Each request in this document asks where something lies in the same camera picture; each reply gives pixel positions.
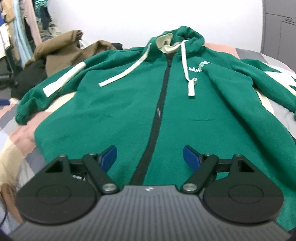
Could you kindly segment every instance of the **cable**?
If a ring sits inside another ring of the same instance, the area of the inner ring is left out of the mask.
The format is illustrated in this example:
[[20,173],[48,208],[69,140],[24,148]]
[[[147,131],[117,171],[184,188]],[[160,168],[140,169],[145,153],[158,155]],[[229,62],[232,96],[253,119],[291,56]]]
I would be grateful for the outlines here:
[[7,209],[7,206],[6,206],[6,203],[5,203],[4,197],[3,197],[3,195],[2,195],[1,192],[0,192],[0,195],[1,195],[2,199],[3,199],[3,205],[4,205],[4,208],[5,208],[5,214],[4,214],[4,217],[3,217],[3,219],[2,219],[2,221],[1,221],[1,223],[0,223],[0,228],[1,228],[2,225],[4,224],[5,220],[6,220],[7,215],[8,215],[8,209]]

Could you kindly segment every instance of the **plaid bedsheet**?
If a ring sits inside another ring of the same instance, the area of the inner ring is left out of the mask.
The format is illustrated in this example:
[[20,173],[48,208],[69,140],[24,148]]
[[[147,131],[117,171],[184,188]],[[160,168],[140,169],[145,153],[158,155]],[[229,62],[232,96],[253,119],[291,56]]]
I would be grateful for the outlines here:
[[[287,65],[258,52],[212,43],[206,43],[205,46],[218,52],[230,53],[240,59],[257,59],[295,75]],[[11,104],[0,110],[0,185],[8,183],[18,190],[46,165],[35,145],[34,131],[46,117],[69,101],[74,94],[75,92],[56,99],[47,110],[35,114],[24,126],[17,125],[14,119],[18,100],[11,99]],[[271,104],[275,109],[275,116],[296,136],[293,113],[272,101]]]

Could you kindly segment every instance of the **blue gripper pad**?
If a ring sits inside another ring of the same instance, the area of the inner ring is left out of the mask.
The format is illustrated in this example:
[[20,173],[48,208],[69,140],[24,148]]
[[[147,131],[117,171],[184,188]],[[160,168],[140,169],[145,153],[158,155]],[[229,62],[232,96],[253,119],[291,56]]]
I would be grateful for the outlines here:
[[104,172],[109,171],[109,169],[112,167],[112,165],[116,161],[116,158],[117,158],[117,148],[114,145],[109,146],[105,151],[99,154],[98,161],[100,163],[100,167],[103,169]]
[[196,170],[200,168],[201,163],[203,162],[202,154],[198,153],[196,150],[188,145],[184,146],[183,158],[193,172],[196,172]]

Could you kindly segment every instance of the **bolt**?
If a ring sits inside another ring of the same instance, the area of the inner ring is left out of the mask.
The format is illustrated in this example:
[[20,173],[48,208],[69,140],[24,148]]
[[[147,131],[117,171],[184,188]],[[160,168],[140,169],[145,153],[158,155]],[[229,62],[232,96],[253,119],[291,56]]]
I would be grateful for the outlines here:
[[197,186],[193,183],[186,183],[183,185],[183,189],[187,192],[193,192],[197,189]]
[[117,186],[113,183],[107,183],[107,184],[103,185],[103,190],[105,192],[113,192],[116,190],[116,188],[117,188]]

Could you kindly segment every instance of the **black zipper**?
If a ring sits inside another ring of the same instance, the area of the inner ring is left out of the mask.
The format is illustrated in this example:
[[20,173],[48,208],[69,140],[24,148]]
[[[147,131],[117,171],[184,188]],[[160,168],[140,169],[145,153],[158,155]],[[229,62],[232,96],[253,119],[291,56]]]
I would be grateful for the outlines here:
[[158,102],[156,105],[156,110],[155,110],[155,115],[152,123],[149,140],[148,140],[146,149],[141,157],[141,160],[139,161],[138,166],[131,179],[131,182],[130,182],[131,185],[143,184],[145,175],[147,173],[147,170],[155,149],[156,141],[158,138],[159,129],[161,126],[161,120],[163,117],[163,106],[165,103],[165,97],[166,97],[167,88],[168,88],[168,78],[170,75],[170,67],[172,65],[172,59],[173,59],[174,53],[166,54],[165,56],[167,59],[167,67],[165,69],[165,74],[163,76],[163,86],[161,88]]

